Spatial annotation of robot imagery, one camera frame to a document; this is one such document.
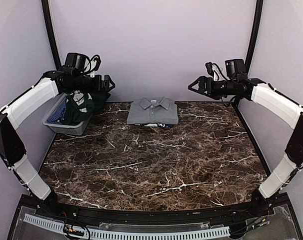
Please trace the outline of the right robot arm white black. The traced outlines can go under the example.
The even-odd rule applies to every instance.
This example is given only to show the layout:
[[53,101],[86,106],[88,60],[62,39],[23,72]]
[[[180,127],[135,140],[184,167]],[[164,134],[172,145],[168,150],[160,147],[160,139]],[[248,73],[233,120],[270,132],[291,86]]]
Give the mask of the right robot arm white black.
[[200,76],[187,87],[190,91],[214,100],[234,96],[246,99],[278,118],[277,127],[271,127],[271,136],[285,127],[282,134],[284,153],[275,163],[272,172],[251,194],[251,201],[246,212],[251,217],[265,214],[279,191],[289,185],[296,174],[303,168],[303,105],[280,93],[269,83],[259,78],[248,78],[244,73],[233,80],[214,80]]

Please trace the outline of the blue printed t-shirt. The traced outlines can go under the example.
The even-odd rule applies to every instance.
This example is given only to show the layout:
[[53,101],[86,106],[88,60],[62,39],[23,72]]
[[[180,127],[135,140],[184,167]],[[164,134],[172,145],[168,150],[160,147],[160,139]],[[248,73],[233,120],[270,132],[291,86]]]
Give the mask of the blue printed t-shirt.
[[172,128],[174,125],[172,124],[165,124],[165,123],[147,123],[142,124],[143,127],[151,127],[151,128]]

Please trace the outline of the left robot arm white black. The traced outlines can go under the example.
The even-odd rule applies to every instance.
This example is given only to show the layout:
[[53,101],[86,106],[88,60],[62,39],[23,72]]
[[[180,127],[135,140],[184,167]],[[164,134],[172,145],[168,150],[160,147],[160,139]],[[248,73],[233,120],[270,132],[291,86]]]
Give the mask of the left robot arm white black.
[[0,108],[0,158],[13,172],[19,183],[36,199],[43,202],[42,209],[51,218],[62,214],[57,194],[43,180],[28,157],[23,129],[31,116],[61,94],[80,91],[83,93],[110,92],[116,83],[108,74],[71,74],[50,70],[42,74],[36,84]]

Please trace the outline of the grey button shirt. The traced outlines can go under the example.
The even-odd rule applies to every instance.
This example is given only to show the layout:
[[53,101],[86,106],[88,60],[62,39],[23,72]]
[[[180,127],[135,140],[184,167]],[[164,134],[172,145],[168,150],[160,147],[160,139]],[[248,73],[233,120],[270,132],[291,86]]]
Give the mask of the grey button shirt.
[[174,100],[164,96],[135,99],[130,105],[126,123],[128,125],[177,125],[179,123],[178,107]]

